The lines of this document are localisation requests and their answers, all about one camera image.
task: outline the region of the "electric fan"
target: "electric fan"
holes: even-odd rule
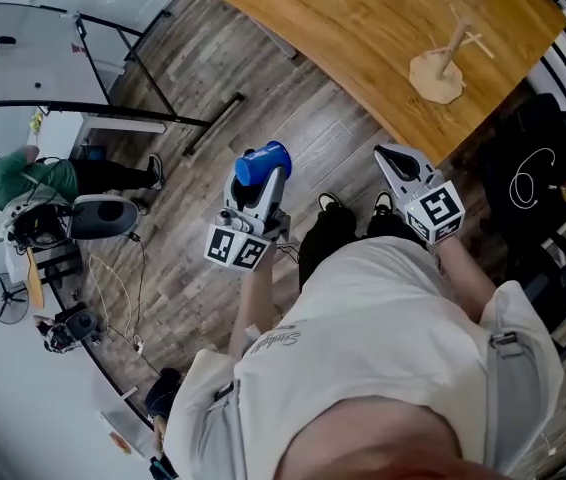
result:
[[[23,320],[30,307],[25,283],[12,283],[9,274],[0,274],[0,322],[12,325]]]

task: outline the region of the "wooden floor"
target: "wooden floor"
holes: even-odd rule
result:
[[[280,140],[294,159],[283,208],[291,214],[294,239],[301,239],[317,212],[316,197],[333,191],[366,224],[379,190],[385,188],[372,158],[372,148],[391,137],[351,97],[311,62],[290,61],[251,22],[219,0],[177,0],[174,16],[162,21],[142,49],[159,85],[182,115],[206,118],[235,91],[247,100],[208,138],[193,158],[181,156],[196,129],[171,125],[160,136],[101,132],[94,143],[108,146],[108,156],[128,166],[145,168],[147,155],[163,158],[167,183],[158,195],[141,195],[152,202],[151,214],[137,233],[147,251],[136,326],[141,273],[140,247],[125,238],[94,242],[84,258],[94,254],[110,265],[125,284],[132,304],[128,337],[135,332],[145,343],[144,356],[156,369],[186,372],[194,355],[210,345],[224,349],[238,306],[240,275],[203,259],[208,224],[221,203],[225,178],[246,148]],[[497,113],[507,113],[526,90],[519,88]],[[117,102],[159,109],[148,84],[134,68],[114,90]],[[454,156],[469,160],[477,144],[489,136],[486,123]],[[451,159],[443,165],[468,208],[463,239],[472,244],[483,267],[498,275],[505,247],[498,237],[486,237],[479,220],[488,215],[475,174],[457,171]],[[109,324],[123,333],[130,313],[115,277],[95,268],[108,307]],[[279,253],[275,267],[275,304],[283,315],[297,297],[297,268]],[[105,318],[95,285],[86,274],[82,298]],[[123,391],[138,386],[134,403],[156,378],[154,371],[119,336],[103,339],[98,357]],[[540,476],[566,457],[566,382],[561,407],[546,435],[557,454],[548,458],[542,439],[521,464],[517,476]]]

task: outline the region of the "white cable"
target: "white cable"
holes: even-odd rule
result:
[[[105,263],[98,256],[94,256],[93,254],[91,254],[90,259],[89,259],[87,264],[88,264],[88,268],[90,269],[90,276],[92,277],[92,280],[94,281],[94,284],[96,285],[96,289],[98,290],[99,295],[101,297],[101,302],[103,303],[103,309],[105,310],[105,326],[106,326],[106,329],[109,328],[109,325],[108,325],[109,324],[109,315],[108,315],[108,312],[107,312],[107,306],[105,305],[105,300],[103,299],[103,292],[101,292],[101,288],[99,286],[99,283],[96,281],[96,277],[94,275],[94,270],[92,269],[92,260],[93,259],[100,262],[109,272],[114,274],[114,276],[118,279],[119,283],[121,283],[121,286],[123,287],[123,291],[125,292],[125,296],[127,297],[127,307],[129,309],[129,313],[130,313],[130,315],[127,319],[127,324],[125,325],[125,332],[123,333],[123,337],[125,338],[125,341],[127,341],[128,345],[129,345],[130,342],[128,341],[127,333],[128,333],[128,329],[130,328],[130,322],[132,322],[132,301],[130,300],[130,295],[127,293],[127,289],[125,288],[123,281],[121,281],[121,278],[114,271],[114,269],[112,267],[110,267],[107,263]]]
[[[550,148],[537,149],[534,153],[532,153],[525,160],[523,160],[523,162],[521,162],[521,165],[519,165],[519,168],[516,170],[516,174],[514,175],[514,178],[512,178],[512,181],[510,182],[510,200],[512,201],[512,204],[514,206],[520,208],[521,210],[529,210],[530,208],[534,207],[536,203],[539,202],[538,199],[532,201],[532,198],[534,197],[534,178],[532,178],[532,176],[527,172],[521,172],[521,169],[534,155],[540,153],[541,151],[549,151],[550,153],[552,153],[552,162],[550,165],[554,166],[554,162],[556,162],[556,153],[554,152],[554,150]],[[521,194],[519,193],[519,176],[525,176],[530,180],[530,197],[527,199],[523,199],[521,197]],[[516,197],[525,206],[521,206],[514,200],[514,197],[512,196],[512,187],[514,187],[514,192],[516,193]]]

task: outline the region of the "wooden table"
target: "wooden table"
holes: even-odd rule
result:
[[[475,44],[455,62],[467,87],[448,106],[423,100],[410,60],[443,47],[456,19],[446,0],[225,0],[316,62],[397,140],[438,164],[512,92],[566,26],[551,0],[450,0],[495,54]]]

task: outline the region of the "white t-shirt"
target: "white t-shirt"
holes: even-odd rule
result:
[[[508,307],[510,318],[520,315],[515,323],[553,350],[520,286],[506,283],[502,291],[516,306]],[[456,432],[463,458],[481,463],[491,332],[470,321],[447,292],[433,258],[412,242],[382,237],[343,247],[236,365],[209,351],[197,356],[168,422],[165,450],[176,471],[191,478],[192,429],[233,378],[241,384],[249,479],[273,478],[300,430],[337,402],[364,396],[431,408]],[[562,373],[554,373],[555,402]]]

